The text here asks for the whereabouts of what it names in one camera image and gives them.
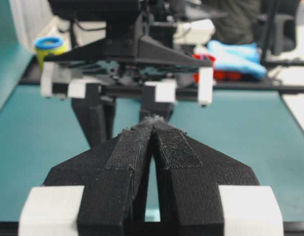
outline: white plastic block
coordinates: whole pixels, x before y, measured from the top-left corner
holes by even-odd
[[[23,207],[18,236],[78,236],[84,186],[35,187]]]
[[[86,96],[86,85],[98,83],[96,78],[73,79],[68,88],[68,97],[84,99]]]
[[[165,79],[161,82],[148,81],[146,86],[155,86],[155,102],[176,102],[177,82],[175,80]]]
[[[224,236],[283,236],[283,219],[271,187],[220,185]]]
[[[56,69],[54,62],[45,62],[44,69],[40,80],[40,92],[43,97],[51,97],[53,95],[53,74]]]
[[[199,83],[197,99],[200,106],[208,106],[213,100],[213,74],[212,67],[201,67],[199,69]]]

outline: teal table surface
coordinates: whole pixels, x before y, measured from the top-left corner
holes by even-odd
[[[118,99],[117,106],[115,135],[137,124],[140,103]],[[304,135],[277,93],[217,91],[207,108],[179,102],[170,124],[251,166],[273,188],[284,220],[304,220]],[[18,86],[0,112],[0,221],[17,221],[30,188],[87,149],[69,100]],[[154,164],[147,208],[158,208]]]
[[[9,0],[0,0],[0,110],[25,71],[32,54],[18,42]]]

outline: black chair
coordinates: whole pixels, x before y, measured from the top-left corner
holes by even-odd
[[[269,19],[269,14],[272,10],[277,13],[274,18],[274,27],[268,39],[268,49],[275,56],[282,52],[292,51],[296,48],[296,16],[301,0],[281,0],[277,9],[271,9],[272,3],[269,0],[262,0],[261,15],[259,17],[260,26],[262,27],[262,36],[265,35],[266,22]],[[264,37],[259,39],[262,45]]]

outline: yellow container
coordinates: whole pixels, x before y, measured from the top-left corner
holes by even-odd
[[[39,68],[43,70],[46,56],[60,55],[68,50],[67,45],[59,37],[42,37],[35,42]]]

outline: dark clothing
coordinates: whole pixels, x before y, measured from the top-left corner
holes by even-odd
[[[260,0],[202,0],[206,5],[228,13],[213,19],[216,32],[213,39],[225,44],[248,44],[254,42],[255,27],[260,14]]]

